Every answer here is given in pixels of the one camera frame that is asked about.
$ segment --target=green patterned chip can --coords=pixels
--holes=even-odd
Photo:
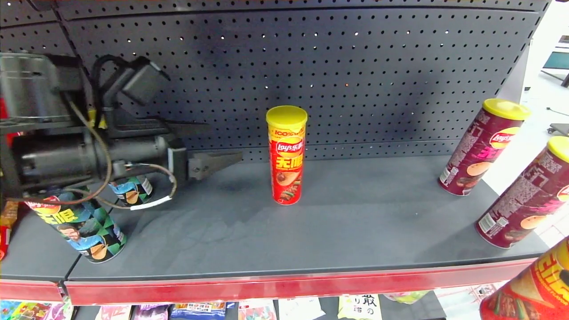
[[[64,192],[45,200],[71,201],[81,196]],[[126,236],[96,200],[70,206],[34,202],[26,204],[92,263],[109,261],[126,244]]]

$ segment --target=blurry red can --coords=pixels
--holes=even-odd
[[[485,100],[440,175],[440,186],[469,195],[529,115],[528,108],[511,101]]]
[[[478,233],[500,248],[526,237],[569,200],[569,137],[553,137],[476,222]]]
[[[569,237],[480,304],[482,320],[564,320],[569,316]]]

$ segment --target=yellow lid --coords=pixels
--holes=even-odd
[[[547,142],[547,148],[559,159],[569,162],[569,137],[552,137]]]
[[[510,120],[526,120],[530,115],[530,109],[515,102],[504,99],[486,99],[482,108],[489,113]]]
[[[308,113],[293,105],[280,105],[267,111],[267,123],[271,126],[299,131],[308,120]]]

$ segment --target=lay's logo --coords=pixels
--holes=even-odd
[[[559,201],[567,202],[569,200],[569,185],[564,186],[557,192],[557,199]]]
[[[490,145],[494,149],[503,149],[510,143],[518,131],[519,126],[500,130],[490,138]]]
[[[277,153],[285,158],[298,157],[304,148],[304,140],[298,136],[282,138],[277,142]]]
[[[44,200],[47,201],[59,201],[59,198],[56,196],[50,196],[45,198]],[[37,203],[37,202],[25,202],[30,209],[40,212],[42,214],[54,214],[58,213],[61,209],[61,206],[57,206],[54,204],[44,204],[44,203]]]

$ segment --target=barcode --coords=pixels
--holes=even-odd
[[[142,182],[142,188],[144,189],[144,191],[146,191],[147,195],[150,195],[152,193],[152,185],[150,184],[150,181],[148,181],[147,178],[144,178],[144,181]]]
[[[496,225],[496,222],[494,221],[494,219],[492,219],[490,213],[487,213],[482,217],[482,219],[480,219],[478,225],[480,226],[480,229],[482,229],[484,233],[488,233],[488,231]]]
[[[498,224],[501,225],[502,227],[505,227],[508,224],[508,220],[504,217],[500,217],[498,219]]]
[[[440,175],[440,177],[439,177],[440,181],[441,181],[442,183],[445,183],[445,184],[446,184],[447,179],[448,179],[448,176],[449,176],[450,174],[451,174],[450,171],[448,171],[447,168],[444,168],[444,169],[443,169],[443,173],[441,173],[441,175]]]

